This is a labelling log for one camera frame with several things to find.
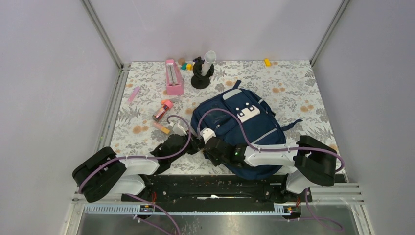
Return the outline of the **navy blue backpack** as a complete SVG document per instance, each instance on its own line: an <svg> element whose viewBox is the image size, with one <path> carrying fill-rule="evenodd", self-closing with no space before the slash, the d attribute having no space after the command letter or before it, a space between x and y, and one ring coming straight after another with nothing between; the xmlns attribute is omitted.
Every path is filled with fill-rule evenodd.
<svg viewBox="0 0 415 235"><path fill-rule="evenodd" d="M193 110L191 118L193 130L210 128L219 139L231 145L245 143L244 137L247 137L252 144L285 144L284 131L293 128L301 120L297 119L287 126L280 126L275 118L275 112L268 103L254 92L239 88L239 84L240 81L237 81L232 89L202 102ZM240 129L236 120L227 112L238 117L243 109L251 106L257 108L259 113L243 122L243 129Z"/></svg>

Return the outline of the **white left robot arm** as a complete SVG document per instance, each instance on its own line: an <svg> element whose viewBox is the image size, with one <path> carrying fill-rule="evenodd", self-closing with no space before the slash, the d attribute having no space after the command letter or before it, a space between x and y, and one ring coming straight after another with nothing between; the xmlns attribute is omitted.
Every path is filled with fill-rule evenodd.
<svg viewBox="0 0 415 235"><path fill-rule="evenodd" d="M144 176L167 171L179 157L195 154L204 145L193 134L172 134L143 158L121 156L111 147L103 147L79 165L72 177L89 203L114 194L133 194L138 200L146 201L152 189Z"/></svg>

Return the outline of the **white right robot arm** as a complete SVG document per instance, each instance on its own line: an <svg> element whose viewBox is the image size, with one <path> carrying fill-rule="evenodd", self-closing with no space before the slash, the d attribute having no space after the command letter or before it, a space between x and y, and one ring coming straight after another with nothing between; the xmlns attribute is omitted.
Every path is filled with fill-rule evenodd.
<svg viewBox="0 0 415 235"><path fill-rule="evenodd" d="M337 152L310 136L301 136L293 145L231 145L210 137L205 141L204 153L214 165L229 166L244 179L266 179L274 174L276 166L294 167L280 189L281 197L288 202L311 186L335 183Z"/></svg>

